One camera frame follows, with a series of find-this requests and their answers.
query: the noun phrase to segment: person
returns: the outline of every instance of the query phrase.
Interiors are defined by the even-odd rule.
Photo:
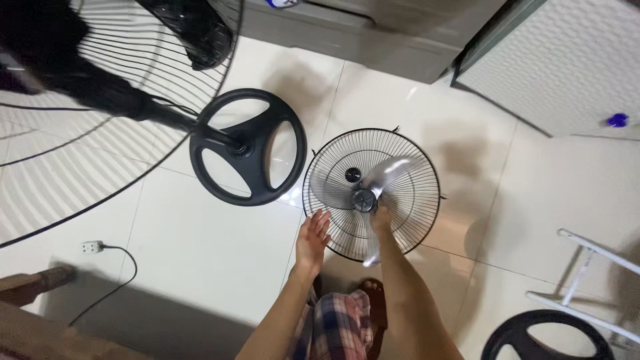
[[[317,299],[331,213],[307,217],[296,240],[296,263],[267,315],[236,359],[368,359],[380,354],[388,329],[406,359],[463,360],[435,301],[401,252],[382,203],[371,216],[380,241],[383,283],[366,279],[351,294]]]

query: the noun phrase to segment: plaid shorts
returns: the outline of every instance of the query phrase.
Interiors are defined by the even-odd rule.
[[[292,360],[364,360],[373,344],[369,297],[362,290],[329,293],[313,289],[291,343]]]

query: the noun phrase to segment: fan blade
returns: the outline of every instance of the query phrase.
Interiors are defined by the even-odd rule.
[[[311,192],[323,204],[337,209],[353,209],[353,189],[350,186],[338,187],[316,173],[311,174],[309,185]]]
[[[366,268],[374,267],[380,264],[380,242],[378,242],[378,235],[374,233],[371,227],[371,216],[369,213],[360,213],[362,215],[362,221],[364,222],[366,234],[367,234],[367,246],[365,248],[365,256],[362,264]]]
[[[384,187],[411,171],[416,164],[416,159],[410,156],[394,156],[385,159],[371,170],[362,181],[362,185],[370,189],[376,198],[380,198]]]

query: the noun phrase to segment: white metal frame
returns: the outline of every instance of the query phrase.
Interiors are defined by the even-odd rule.
[[[573,278],[573,281],[571,282],[571,286],[569,287],[569,290],[567,291],[566,295],[564,296],[564,298],[562,299],[562,302],[556,302],[553,300],[550,300],[546,297],[541,296],[540,294],[531,292],[531,291],[527,291],[527,297],[535,300],[535,301],[539,301],[542,304],[549,306],[549,307],[553,307],[554,309],[560,310],[560,311],[564,311],[565,313],[569,314],[569,315],[573,315],[577,318],[583,319],[587,322],[591,322],[597,325],[600,325],[602,327],[605,327],[615,333],[618,333],[622,336],[625,336],[633,341],[635,341],[636,343],[640,343],[640,336],[634,334],[633,332],[630,332],[626,329],[623,329],[620,326],[614,325],[612,323],[606,322],[602,319],[599,319],[595,316],[589,315],[587,313],[583,313],[582,311],[578,311],[576,309],[572,309],[569,307],[569,303],[571,302],[571,299],[573,298],[573,294],[575,293],[575,290],[578,288],[578,283],[580,283],[580,280],[584,277],[584,274],[586,273],[587,267],[589,266],[590,262],[591,262],[591,258],[593,257],[594,254],[600,254],[603,256],[606,256],[607,258],[609,258],[612,261],[615,261],[617,264],[619,264],[620,266],[624,266],[625,268],[633,271],[634,273],[636,273],[637,275],[640,275],[640,266],[630,262],[627,259],[623,259],[621,257],[619,257],[616,254],[613,254],[612,252],[605,250],[603,248],[601,248],[600,246],[596,245],[595,243],[593,243],[593,241],[587,239],[587,238],[583,238],[582,236],[578,235],[578,234],[574,234],[569,230],[565,230],[565,229],[560,229],[558,230],[558,235],[560,236],[564,236],[566,238],[569,238],[575,242],[577,242],[579,245],[585,247],[587,249],[587,256],[582,264],[582,266],[580,267],[580,270],[578,270],[578,274],[576,274],[576,276]]]

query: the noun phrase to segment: electrical outlet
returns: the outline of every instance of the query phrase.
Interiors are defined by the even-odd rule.
[[[82,243],[82,252],[85,254],[97,254],[104,249],[100,247],[102,241],[86,241]]]

